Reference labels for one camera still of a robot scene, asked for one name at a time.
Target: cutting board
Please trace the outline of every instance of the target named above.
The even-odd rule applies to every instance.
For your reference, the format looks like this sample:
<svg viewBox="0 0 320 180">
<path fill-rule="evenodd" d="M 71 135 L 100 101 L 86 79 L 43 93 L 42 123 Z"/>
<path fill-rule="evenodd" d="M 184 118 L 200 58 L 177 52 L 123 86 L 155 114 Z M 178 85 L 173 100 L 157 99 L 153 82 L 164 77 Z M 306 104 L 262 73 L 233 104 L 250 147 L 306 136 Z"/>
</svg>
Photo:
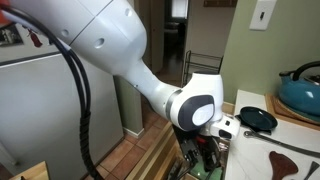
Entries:
<svg viewBox="0 0 320 180">
<path fill-rule="evenodd" d="M 275 96 L 266 94 L 265 99 L 268 112 L 275 118 L 320 131 L 320 123 L 290 112 L 281 105 Z"/>
</svg>

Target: countertop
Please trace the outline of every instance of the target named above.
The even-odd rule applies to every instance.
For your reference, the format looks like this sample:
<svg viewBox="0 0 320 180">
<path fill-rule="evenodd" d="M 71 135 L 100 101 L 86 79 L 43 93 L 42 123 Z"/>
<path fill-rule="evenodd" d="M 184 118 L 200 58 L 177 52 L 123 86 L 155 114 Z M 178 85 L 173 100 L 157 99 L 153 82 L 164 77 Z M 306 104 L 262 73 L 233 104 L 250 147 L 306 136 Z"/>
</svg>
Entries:
<svg viewBox="0 0 320 180">
<path fill-rule="evenodd" d="M 242 90 L 238 90 L 234 115 L 240 113 L 241 108 L 253 106 L 267 110 L 265 97 Z M 281 142 L 320 152 L 320 131 L 278 120 L 278 126 L 268 136 Z M 320 159 L 306 156 L 262 140 L 245 138 L 241 127 L 237 139 L 231 142 L 227 162 L 225 180 L 271 180 L 272 167 L 269 153 L 276 151 L 293 160 L 299 168 L 297 174 L 288 175 L 284 180 L 302 180 L 309 171 L 312 161 L 320 164 Z M 309 180 L 320 179 L 320 168 L 317 169 Z"/>
</svg>

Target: blue pot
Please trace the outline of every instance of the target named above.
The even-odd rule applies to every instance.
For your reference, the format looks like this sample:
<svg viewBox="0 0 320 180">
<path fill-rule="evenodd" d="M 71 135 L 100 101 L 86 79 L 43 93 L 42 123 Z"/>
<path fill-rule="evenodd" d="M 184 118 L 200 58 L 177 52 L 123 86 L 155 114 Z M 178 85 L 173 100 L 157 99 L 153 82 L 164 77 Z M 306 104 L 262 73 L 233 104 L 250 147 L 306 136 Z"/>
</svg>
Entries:
<svg viewBox="0 0 320 180">
<path fill-rule="evenodd" d="M 320 66 L 320 61 L 308 63 L 296 71 L 281 72 L 282 85 L 279 99 L 298 111 L 320 116 L 320 85 L 317 82 L 299 78 L 300 74 L 310 68 Z"/>
</svg>

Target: black frying pan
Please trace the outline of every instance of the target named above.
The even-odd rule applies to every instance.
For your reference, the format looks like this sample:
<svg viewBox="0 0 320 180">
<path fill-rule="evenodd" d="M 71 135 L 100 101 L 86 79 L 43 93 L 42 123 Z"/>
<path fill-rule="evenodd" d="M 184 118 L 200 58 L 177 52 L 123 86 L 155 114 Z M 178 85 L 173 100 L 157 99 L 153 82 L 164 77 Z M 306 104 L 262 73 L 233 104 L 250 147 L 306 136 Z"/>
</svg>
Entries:
<svg viewBox="0 0 320 180">
<path fill-rule="evenodd" d="M 240 110 L 240 115 L 237 115 L 242 126 L 250 128 L 254 132 L 265 132 L 271 135 L 271 130 L 277 127 L 277 120 L 268 112 L 247 106 Z"/>
</svg>

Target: pot lid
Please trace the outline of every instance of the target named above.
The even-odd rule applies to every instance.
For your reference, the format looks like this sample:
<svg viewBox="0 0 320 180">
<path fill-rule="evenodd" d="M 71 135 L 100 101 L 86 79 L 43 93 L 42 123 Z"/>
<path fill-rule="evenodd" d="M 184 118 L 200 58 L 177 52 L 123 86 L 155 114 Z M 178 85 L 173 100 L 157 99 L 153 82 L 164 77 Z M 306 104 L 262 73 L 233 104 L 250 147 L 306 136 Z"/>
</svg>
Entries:
<svg viewBox="0 0 320 180">
<path fill-rule="evenodd" d="M 315 85 L 320 86 L 320 75 L 315 75 L 315 76 L 307 76 L 304 78 L 306 81 L 309 81 Z"/>
</svg>

